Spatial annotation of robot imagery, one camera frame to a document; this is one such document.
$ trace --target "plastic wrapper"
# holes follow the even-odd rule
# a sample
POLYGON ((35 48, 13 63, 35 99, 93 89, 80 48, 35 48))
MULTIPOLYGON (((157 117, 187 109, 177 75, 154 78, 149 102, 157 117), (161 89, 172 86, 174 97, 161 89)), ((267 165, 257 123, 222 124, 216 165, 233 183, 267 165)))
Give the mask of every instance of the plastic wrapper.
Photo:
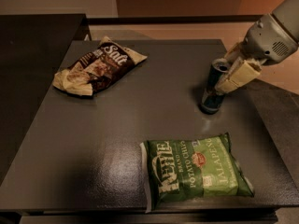
POLYGON ((147 56, 122 47, 105 36, 96 50, 56 73, 53 86, 70 94, 93 96, 146 59, 147 56))
POLYGON ((141 145, 147 211, 160 202, 197 197, 254 196, 231 154, 229 134, 200 140, 151 140, 141 145))

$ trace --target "chocolate bag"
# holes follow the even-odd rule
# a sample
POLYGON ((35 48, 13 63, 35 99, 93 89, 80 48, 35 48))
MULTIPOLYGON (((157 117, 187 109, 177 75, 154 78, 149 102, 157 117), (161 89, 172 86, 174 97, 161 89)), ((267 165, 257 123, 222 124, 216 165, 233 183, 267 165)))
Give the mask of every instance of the chocolate bag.
POLYGON ((228 133, 193 141, 152 140, 140 146, 147 212, 160 202, 254 195, 230 152, 228 133))
POLYGON ((146 59, 147 56, 122 47, 105 36, 97 50, 56 73, 53 86, 71 94, 92 96, 111 86, 146 59))

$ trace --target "brown snack bag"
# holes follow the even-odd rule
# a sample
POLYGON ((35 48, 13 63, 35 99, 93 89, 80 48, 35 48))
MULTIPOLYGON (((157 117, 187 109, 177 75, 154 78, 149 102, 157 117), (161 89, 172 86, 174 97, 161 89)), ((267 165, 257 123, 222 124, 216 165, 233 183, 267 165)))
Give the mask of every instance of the brown snack bag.
POLYGON ((120 46, 105 36, 97 50, 55 74, 53 86, 61 91, 92 96, 121 79, 147 56, 120 46))

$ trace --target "green chip bag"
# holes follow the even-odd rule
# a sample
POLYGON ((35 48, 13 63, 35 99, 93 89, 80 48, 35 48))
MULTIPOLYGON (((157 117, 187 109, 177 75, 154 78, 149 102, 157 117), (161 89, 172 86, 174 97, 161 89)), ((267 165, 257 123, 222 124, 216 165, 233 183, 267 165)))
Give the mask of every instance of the green chip bag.
POLYGON ((231 155, 228 133, 194 141, 151 140, 140 146, 146 212, 160 202, 254 195, 252 185, 231 155))

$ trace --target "can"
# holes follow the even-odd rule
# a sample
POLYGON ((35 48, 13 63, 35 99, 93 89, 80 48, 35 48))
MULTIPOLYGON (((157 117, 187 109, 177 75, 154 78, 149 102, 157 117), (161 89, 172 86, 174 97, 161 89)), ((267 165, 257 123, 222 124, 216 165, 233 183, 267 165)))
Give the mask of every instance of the can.
POLYGON ((200 103, 200 109, 203 113, 212 115, 219 111, 225 93, 215 90, 215 85, 222 75, 228 73, 231 65, 224 59, 216 59, 213 61, 207 79, 206 88, 200 103))

